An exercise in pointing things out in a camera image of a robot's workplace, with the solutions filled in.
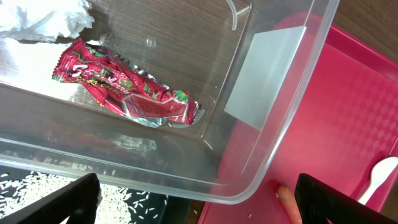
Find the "orange carrot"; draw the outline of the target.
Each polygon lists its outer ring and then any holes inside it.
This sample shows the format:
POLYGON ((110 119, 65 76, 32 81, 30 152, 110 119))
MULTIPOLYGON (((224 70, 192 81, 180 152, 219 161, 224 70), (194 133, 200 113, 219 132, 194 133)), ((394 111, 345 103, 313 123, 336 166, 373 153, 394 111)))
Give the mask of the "orange carrot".
POLYGON ((293 224, 302 224, 302 217, 295 200, 294 192, 286 185, 279 185, 276 195, 284 206, 290 221, 293 224))

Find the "white tissue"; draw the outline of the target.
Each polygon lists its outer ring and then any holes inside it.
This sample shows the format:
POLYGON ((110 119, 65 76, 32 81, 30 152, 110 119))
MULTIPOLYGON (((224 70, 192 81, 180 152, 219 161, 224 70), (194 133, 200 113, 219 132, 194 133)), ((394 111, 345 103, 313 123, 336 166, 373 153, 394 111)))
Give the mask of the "white tissue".
POLYGON ((1 37, 55 42, 58 37, 76 39, 95 19, 87 0, 2 0, 1 37))

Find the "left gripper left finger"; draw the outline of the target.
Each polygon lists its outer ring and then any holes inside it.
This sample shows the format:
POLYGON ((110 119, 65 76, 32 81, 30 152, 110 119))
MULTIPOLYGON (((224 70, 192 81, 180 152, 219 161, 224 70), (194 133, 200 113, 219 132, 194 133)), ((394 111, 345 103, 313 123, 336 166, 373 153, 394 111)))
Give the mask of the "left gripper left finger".
POLYGON ((94 224, 100 203, 100 182, 86 174, 46 197, 4 217, 1 224, 94 224))

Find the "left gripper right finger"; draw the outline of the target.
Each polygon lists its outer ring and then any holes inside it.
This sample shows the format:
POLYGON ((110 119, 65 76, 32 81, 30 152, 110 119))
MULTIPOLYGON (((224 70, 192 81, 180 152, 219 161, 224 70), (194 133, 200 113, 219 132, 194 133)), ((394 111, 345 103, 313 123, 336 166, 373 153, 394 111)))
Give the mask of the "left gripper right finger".
POLYGON ((294 195, 303 224, 397 224, 305 173, 294 195))

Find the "red snack wrapper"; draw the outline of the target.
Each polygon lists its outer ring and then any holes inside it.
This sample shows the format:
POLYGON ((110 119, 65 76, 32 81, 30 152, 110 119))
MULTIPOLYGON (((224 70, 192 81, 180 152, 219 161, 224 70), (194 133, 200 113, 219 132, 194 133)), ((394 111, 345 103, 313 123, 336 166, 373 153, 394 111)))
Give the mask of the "red snack wrapper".
POLYGON ((150 128, 191 126, 204 114, 186 90, 173 90, 128 59, 78 39, 60 56, 52 79, 77 83, 108 110, 150 128))

